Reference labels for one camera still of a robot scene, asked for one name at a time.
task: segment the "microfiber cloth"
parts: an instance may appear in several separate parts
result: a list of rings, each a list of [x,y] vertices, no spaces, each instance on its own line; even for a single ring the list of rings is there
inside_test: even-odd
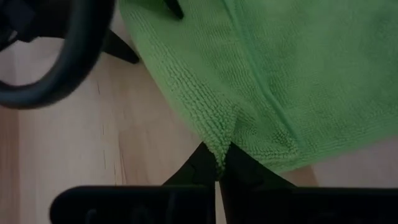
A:
[[[215,155],[282,172],[398,131],[398,1],[119,0],[166,99]]]

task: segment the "black plastic part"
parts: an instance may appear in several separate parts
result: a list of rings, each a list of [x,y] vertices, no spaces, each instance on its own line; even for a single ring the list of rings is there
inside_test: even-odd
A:
[[[173,12],[175,17],[177,17],[178,19],[184,18],[184,13],[177,0],[164,0],[164,2],[166,3],[167,7]]]
[[[204,186],[77,187],[59,195],[50,209],[53,224],[209,222],[214,210]]]
[[[202,143],[160,187],[79,187],[58,196],[53,224],[215,223],[214,155]],[[220,180],[228,224],[398,223],[397,189],[300,188],[232,144]]]
[[[103,52],[133,64],[139,62],[139,57],[136,55],[133,49],[130,48],[130,46],[113,31],[109,31],[108,33]]]
[[[36,3],[33,4],[35,6],[40,4],[40,7],[32,7],[32,2]],[[32,13],[24,16],[17,11],[25,8]],[[67,97],[89,74],[103,49],[131,63],[139,61],[126,43],[116,34],[108,33],[114,0],[74,0],[73,4],[71,0],[8,0],[1,10],[8,19],[13,20],[11,24],[19,30],[19,40],[28,42],[38,36],[66,38],[57,61],[41,80],[23,86],[12,86],[0,81],[2,106],[40,108]]]
[[[114,0],[74,0],[67,38],[53,67],[42,79],[28,85],[0,82],[0,105],[31,109],[67,97],[96,63],[113,10]]]
[[[228,224],[262,223],[255,221],[269,220],[264,219],[264,212],[273,210],[272,207],[278,206],[283,200],[273,200],[274,196],[269,195],[263,197],[264,192],[275,189],[284,191],[295,187],[266,169],[233,143],[229,147],[225,162],[220,187]]]
[[[215,188],[216,159],[201,143],[184,165],[164,185],[204,185]]]

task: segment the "black chair leg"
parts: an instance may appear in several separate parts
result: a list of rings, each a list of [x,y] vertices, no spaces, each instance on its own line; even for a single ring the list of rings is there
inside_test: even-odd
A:
[[[109,31],[103,51],[133,64],[139,62],[139,57],[133,49],[111,30]]]

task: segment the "wood grain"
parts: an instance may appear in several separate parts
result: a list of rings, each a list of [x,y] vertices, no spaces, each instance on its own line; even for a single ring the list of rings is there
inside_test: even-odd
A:
[[[119,15],[113,28],[131,43]],[[61,45],[57,39],[16,44],[0,54],[2,69],[12,74],[0,78],[39,79]],[[0,109],[0,223],[49,223],[52,200],[77,185],[162,184],[199,143],[143,64],[103,54],[66,100],[40,110]],[[293,176],[313,184],[311,173]],[[224,223],[220,198],[218,189],[217,219]]]
[[[15,83],[12,51],[0,54],[0,79]],[[0,106],[0,223],[19,222],[18,112]]]

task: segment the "wooden floor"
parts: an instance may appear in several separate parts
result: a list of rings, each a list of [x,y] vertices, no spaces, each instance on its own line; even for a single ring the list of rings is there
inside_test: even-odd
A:
[[[128,40],[119,17],[113,29]],[[0,78],[19,84],[40,78],[61,44],[61,40],[40,39],[2,52],[0,64],[7,72]],[[396,149],[396,142],[385,147],[387,155]],[[103,54],[87,81],[61,103],[20,112],[0,108],[0,223],[49,223],[51,201],[77,185],[161,184],[199,143],[169,108],[143,64]],[[298,185],[342,186],[352,176],[339,178],[345,170],[335,172],[334,167],[349,169],[349,157],[358,158],[353,154],[316,164],[317,178],[311,167],[283,176]],[[372,156],[365,157],[357,173],[363,167],[377,169],[370,165]],[[398,174],[392,162],[387,169]],[[380,181],[396,187],[397,176],[385,174]],[[223,223],[219,202],[218,221]]]

